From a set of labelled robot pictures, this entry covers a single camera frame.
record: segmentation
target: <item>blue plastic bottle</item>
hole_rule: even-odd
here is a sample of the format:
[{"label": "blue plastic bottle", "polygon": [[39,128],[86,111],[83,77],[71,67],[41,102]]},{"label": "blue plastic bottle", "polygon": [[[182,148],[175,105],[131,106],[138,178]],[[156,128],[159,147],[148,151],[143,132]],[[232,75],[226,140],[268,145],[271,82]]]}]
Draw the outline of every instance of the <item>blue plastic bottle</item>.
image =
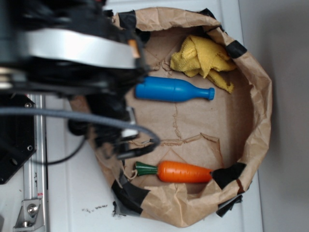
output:
[{"label": "blue plastic bottle", "polygon": [[184,102],[192,98],[214,98],[214,88],[197,88],[187,81],[148,76],[135,88],[135,96],[141,99]]}]

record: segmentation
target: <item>paper bag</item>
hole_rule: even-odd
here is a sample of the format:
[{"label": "paper bag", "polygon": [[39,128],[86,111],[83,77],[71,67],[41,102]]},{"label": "paper bag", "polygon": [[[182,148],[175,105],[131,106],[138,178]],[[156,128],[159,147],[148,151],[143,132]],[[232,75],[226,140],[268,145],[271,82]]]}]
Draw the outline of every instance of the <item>paper bag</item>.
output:
[{"label": "paper bag", "polygon": [[[114,16],[115,25],[136,29],[145,42],[144,52],[151,76],[189,81],[199,88],[215,88],[214,100],[193,99],[181,103],[138,100],[134,90],[127,95],[135,108],[137,123],[159,135],[161,145],[152,153],[121,162],[104,160],[95,148],[98,162],[115,195],[121,214],[152,218],[177,227],[187,227],[207,215],[222,215],[240,201],[262,162],[269,145],[272,107],[271,80],[254,57],[224,32],[210,11],[200,13],[172,8],[147,8]],[[171,55],[180,50],[188,35],[209,37],[226,48],[237,65],[231,72],[220,72],[235,85],[232,94],[217,88],[200,75],[188,78],[170,68]],[[82,98],[72,108],[87,111]],[[147,145],[140,135],[131,147]],[[213,180],[202,184],[161,182],[156,175],[134,178],[136,161],[156,166],[160,161],[186,162],[209,169]]]}]

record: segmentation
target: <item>yellow cloth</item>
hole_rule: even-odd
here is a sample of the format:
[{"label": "yellow cloth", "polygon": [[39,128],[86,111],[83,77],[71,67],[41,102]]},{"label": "yellow cloth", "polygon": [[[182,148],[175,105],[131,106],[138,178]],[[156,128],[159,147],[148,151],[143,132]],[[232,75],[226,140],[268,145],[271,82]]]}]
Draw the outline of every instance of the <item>yellow cloth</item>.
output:
[{"label": "yellow cloth", "polygon": [[172,55],[170,67],[189,77],[197,74],[204,79],[208,77],[217,87],[229,93],[233,91],[233,83],[228,84],[218,72],[234,70],[236,65],[226,50],[210,39],[189,35],[180,51]]}]

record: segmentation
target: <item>toy carrot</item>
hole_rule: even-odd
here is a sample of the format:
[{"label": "toy carrot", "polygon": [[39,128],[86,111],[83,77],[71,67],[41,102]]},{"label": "toy carrot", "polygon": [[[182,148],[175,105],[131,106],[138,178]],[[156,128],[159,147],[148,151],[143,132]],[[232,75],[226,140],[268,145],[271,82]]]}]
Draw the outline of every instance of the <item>toy carrot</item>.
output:
[{"label": "toy carrot", "polygon": [[163,161],[155,167],[136,162],[135,168],[138,176],[157,174],[159,179],[164,182],[202,183],[212,179],[210,174],[212,170],[187,163]]}]

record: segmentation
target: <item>black tape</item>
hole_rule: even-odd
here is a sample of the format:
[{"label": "black tape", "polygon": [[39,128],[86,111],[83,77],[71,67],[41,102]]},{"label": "black tape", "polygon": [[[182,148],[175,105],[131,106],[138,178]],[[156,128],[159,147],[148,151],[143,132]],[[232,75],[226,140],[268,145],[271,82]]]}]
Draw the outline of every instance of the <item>black tape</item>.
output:
[{"label": "black tape", "polygon": [[198,13],[216,19],[215,16],[213,15],[213,13],[209,9],[207,9],[207,8],[202,10],[202,11],[200,11],[200,12],[198,12]]},{"label": "black tape", "polygon": [[244,163],[235,163],[229,168],[215,170],[211,173],[211,175],[219,187],[224,189],[225,186],[240,177],[245,167],[246,164]]},{"label": "black tape", "polygon": [[240,42],[235,40],[228,46],[226,46],[226,51],[231,58],[236,59],[245,54],[247,52],[247,49],[243,45],[241,45]]},{"label": "black tape", "polygon": [[114,12],[112,10],[105,10],[103,11],[103,14],[108,18],[111,18],[114,16]]},{"label": "black tape", "polygon": [[125,215],[139,216],[143,209],[140,207],[149,190],[134,186],[127,181],[126,177],[121,174],[119,182],[122,188],[114,181],[112,191],[117,204],[117,213]]},{"label": "black tape", "polygon": [[[200,11],[200,12],[198,12],[198,13],[202,14],[202,15],[205,15],[205,16],[209,16],[209,17],[214,18],[215,20],[217,20],[216,17],[213,15],[213,13],[209,9],[207,9],[207,8],[202,10],[202,11]],[[219,27],[220,27],[221,31],[223,31],[223,32],[225,31],[223,29],[222,25],[220,25]]]},{"label": "black tape", "polygon": [[241,202],[242,202],[242,195],[238,195],[235,198],[220,204],[219,210],[217,210],[216,214],[219,215],[220,217],[223,217],[227,213],[227,211],[232,210],[234,204]]},{"label": "black tape", "polygon": [[119,13],[120,26],[124,29],[135,29],[136,27],[136,15],[135,11]]}]

